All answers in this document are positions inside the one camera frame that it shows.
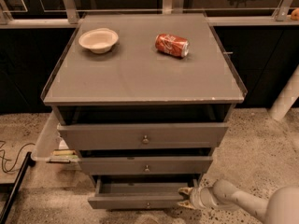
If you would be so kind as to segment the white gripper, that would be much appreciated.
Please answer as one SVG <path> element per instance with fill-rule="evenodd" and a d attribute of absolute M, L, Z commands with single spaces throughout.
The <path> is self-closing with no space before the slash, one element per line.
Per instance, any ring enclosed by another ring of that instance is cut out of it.
<path fill-rule="evenodd" d="M 178 206 L 188 209 L 215 208 L 217 203 L 212 188 L 190 188 L 184 187 L 178 190 L 179 193 L 190 195 L 188 201 L 177 202 Z"/>

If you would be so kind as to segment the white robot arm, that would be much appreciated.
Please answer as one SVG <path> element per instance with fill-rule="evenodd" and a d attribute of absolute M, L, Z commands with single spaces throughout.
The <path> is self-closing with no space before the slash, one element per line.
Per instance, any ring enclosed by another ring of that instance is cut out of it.
<path fill-rule="evenodd" d="M 189 209 L 242 209 L 263 224 L 299 224 L 299 187 L 276 190 L 268 200 L 249 194 L 227 180 L 217 180 L 211 187 L 184 187 L 178 190 L 187 199 L 178 202 Z"/>

